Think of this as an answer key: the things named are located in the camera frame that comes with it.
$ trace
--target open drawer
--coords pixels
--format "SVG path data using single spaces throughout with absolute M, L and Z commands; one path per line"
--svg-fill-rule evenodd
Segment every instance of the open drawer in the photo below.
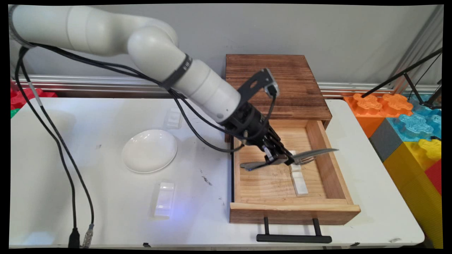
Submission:
M 288 150 L 301 153 L 331 148 L 321 121 L 270 120 Z M 234 146 L 240 142 L 235 139 Z M 308 193 L 297 197 L 289 166 L 267 166 L 253 171 L 240 168 L 240 163 L 263 161 L 264 153 L 246 146 L 233 156 L 233 202 L 230 223 L 344 225 L 361 210 L 348 192 L 334 153 L 323 154 L 302 165 L 301 171 Z

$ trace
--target gray foam block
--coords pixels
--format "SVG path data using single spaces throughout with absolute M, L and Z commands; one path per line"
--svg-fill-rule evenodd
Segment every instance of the gray foam block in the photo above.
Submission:
M 377 130 L 369 138 L 370 143 L 384 162 L 402 144 L 402 139 L 385 118 Z

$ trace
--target white plate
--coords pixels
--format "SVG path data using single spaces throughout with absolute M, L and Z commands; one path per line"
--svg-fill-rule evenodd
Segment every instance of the white plate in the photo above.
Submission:
M 177 141 L 163 130 L 148 130 L 135 135 L 122 149 L 122 160 L 128 169 L 150 173 L 166 167 L 176 156 Z

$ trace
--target metal fork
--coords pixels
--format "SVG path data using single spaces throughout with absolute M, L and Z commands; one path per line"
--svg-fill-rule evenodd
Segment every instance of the metal fork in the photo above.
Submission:
M 325 154 L 325 153 L 329 153 L 329 152 L 334 152 L 334 151 L 338 151 L 338 149 L 327 148 L 327 149 L 318 149 L 318 150 L 302 152 L 302 153 L 299 153 L 296 155 L 292 155 L 292 158 L 295 160 L 293 163 L 296 165 L 308 164 L 308 163 L 312 162 L 313 160 L 315 160 L 317 158 L 317 156 Z M 267 164 L 267 162 L 262 161 L 262 162 L 242 163 L 242 164 L 240 164 L 240 167 L 245 168 L 245 170 L 247 170 L 247 171 L 252 171 L 254 169 L 263 168 L 263 167 L 270 166 L 270 165 L 272 165 L 272 164 Z

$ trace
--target gray wall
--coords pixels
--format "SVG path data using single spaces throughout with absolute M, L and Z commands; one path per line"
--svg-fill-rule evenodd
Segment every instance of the gray wall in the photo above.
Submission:
M 226 54 L 305 55 L 319 82 L 386 80 L 434 9 L 423 6 L 291 4 L 100 5 L 106 11 L 161 19 L 178 33 L 179 48 L 224 77 Z M 14 62 L 17 47 L 10 46 Z M 134 67 L 127 55 L 98 57 Z M 31 74 L 118 76 L 37 48 Z

